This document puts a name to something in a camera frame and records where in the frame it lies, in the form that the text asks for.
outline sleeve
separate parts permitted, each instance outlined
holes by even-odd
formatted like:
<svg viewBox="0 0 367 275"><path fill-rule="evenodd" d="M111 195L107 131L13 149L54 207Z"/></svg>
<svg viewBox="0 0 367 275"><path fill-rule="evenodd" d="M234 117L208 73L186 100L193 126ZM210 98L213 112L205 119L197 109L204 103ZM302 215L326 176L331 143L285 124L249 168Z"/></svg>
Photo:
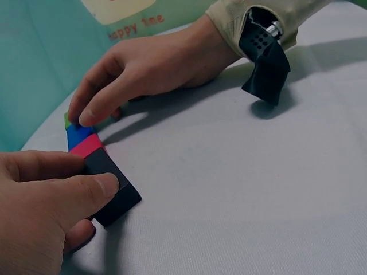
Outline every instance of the sleeve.
<svg viewBox="0 0 367 275"><path fill-rule="evenodd" d="M253 7L272 13L283 29L280 39L284 50L296 45L298 27L333 0L218 0L206 11L229 46L245 57L239 47L248 11Z"/></svg>

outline table surface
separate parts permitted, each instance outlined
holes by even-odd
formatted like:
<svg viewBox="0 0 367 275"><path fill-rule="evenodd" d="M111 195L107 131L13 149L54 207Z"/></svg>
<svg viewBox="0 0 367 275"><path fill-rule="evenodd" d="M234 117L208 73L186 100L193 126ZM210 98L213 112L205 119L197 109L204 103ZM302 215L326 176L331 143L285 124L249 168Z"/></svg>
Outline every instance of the table surface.
<svg viewBox="0 0 367 275"><path fill-rule="evenodd" d="M64 274L366 274L367 16L336 2L301 28L271 109L214 82L129 104L100 131L143 202ZM66 151L70 97L23 150Z"/></svg>

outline finger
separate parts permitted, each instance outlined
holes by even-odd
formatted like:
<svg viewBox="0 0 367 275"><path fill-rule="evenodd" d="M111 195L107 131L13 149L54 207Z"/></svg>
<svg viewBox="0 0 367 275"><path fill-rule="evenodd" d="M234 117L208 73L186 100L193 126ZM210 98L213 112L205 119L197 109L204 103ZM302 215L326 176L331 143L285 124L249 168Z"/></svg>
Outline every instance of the finger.
<svg viewBox="0 0 367 275"><path fill-rule="evenodd" d="M68 111L72 123L79 122L79 116L102 88L113 82L123 71L112 50L108 51L83 77L74 94Z"/></svg>
<svg viewBox="0 0 367 275"><path fill-rule="evenodd" d="M116 110L113 111L113 113L111 114L111 117L114 119L114 120L120 120L121 117L122 117L122 111L121 111L121 108L117 108Z"/></svg>
<svg viewBox="0 0 367 275"><path fill-rule="evenodd" d="M74 176L49 183L49 201L58 224L68 232L78 221L97 213L117 193L119 182L113 174Z"/></svg>
<svg viewBox="0 0 367 275"><path fill-rule="evenodd" d="M96 228L86 219L78 222L65 235L64 253L73 252L86 245L95 235Z"/></svg>
<svg viewBox="0 0 367 275"><path fill-rule="evenodd" d="M126 69L92 98L79 117L80 125L90 127L102 122L123 103L140 96L142 85L139 77Z"/></svg>
<svg viewBox="0 0 367 275"><path fill-rule="evenodd" d="M67 178L84 167L83 158L66 152L12 152L4 154L2 159L7 176L18 182Z"/></svg>

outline black block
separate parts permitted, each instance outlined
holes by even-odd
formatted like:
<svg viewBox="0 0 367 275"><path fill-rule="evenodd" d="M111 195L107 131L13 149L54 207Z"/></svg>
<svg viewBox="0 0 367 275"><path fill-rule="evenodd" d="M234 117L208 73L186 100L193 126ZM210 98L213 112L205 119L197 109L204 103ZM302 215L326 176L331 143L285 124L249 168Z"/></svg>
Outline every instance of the black block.
<svg viewBox="0 0 367 275"><path fill-rule="evenodd" d="M104 227L109 226L138 204L142 197L122 174L103 148L99 148L85 159L84 175L114 174L120 184L119 192L93 217Z"/></svg>

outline black object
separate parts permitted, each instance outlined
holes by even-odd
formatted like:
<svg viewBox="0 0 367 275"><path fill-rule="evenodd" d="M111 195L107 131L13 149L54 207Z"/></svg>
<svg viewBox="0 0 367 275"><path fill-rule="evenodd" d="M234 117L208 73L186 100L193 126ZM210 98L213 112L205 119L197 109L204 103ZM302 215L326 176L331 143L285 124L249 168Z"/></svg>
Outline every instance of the black object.
<svg viewBox="0 0 367 275"><path fill-rule="evenodd" d="M148 96L138 96L134 99L130 99L129 102L137 102L137 101L142 101L144 99L146 99Z"/></svg>
<svg viewBox="0 0 367 275"><path fill-rule="evenodd" d="M120 189L114 198L93 216L104 227L115 222L142 200L140 194L122 174L103 148L97 149L85 158L84 175L96 175L108 172L118 178Z"/></svg>
<svg viewBox="0 0 367 275"><path fill-rule="evenodd" d="M270 22L275 19L272 16L268 11L254 8L246 19L239 47L255 63L252 75L242 89L277 106L291 68L277 38L262 27L271 25Z"/></svg>

